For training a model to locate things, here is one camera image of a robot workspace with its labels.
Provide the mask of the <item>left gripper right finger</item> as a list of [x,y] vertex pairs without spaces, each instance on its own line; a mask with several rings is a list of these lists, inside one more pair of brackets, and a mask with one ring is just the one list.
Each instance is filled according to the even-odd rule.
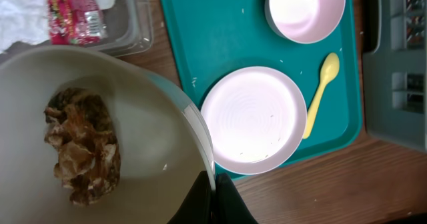
[[216,177],[213,213],[219,224],[258,224],[226,173]]

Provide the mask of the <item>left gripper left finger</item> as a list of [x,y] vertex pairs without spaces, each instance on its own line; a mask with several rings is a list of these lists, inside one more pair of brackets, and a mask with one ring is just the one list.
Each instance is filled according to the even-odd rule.
[[201,171],[176,214],[167,224],[208,224],[212,190],[207,171]]

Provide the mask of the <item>white bowl with food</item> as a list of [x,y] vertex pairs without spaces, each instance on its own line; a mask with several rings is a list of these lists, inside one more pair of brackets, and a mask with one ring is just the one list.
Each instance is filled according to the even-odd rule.
[[[53,174],[44,109],[56,92],[101,96],[121,155],[115,190],[84,206]],[[48,46],[1,64],[2,223],[167,223],[213,161],[197,109],[163,77],[84,48]]]

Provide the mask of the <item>pink bowl with rice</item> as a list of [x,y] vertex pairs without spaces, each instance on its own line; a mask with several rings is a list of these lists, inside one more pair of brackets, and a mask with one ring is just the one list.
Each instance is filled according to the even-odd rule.
[[340,24],[346,0],[265,0],[270,28],[280,37],[300,44],[327,38]]

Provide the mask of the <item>red snack wrapper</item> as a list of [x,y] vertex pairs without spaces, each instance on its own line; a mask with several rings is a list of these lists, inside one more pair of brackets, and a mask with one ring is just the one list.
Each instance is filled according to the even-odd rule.
[[50,42],[84,46],[107,37],[96,0],[47,0]]

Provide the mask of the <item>white napkin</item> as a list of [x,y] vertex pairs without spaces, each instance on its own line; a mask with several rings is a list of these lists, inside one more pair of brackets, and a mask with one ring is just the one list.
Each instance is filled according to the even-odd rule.
[[47,11],[47,0],[1,0],[1,52],[17,42],[48,40]]

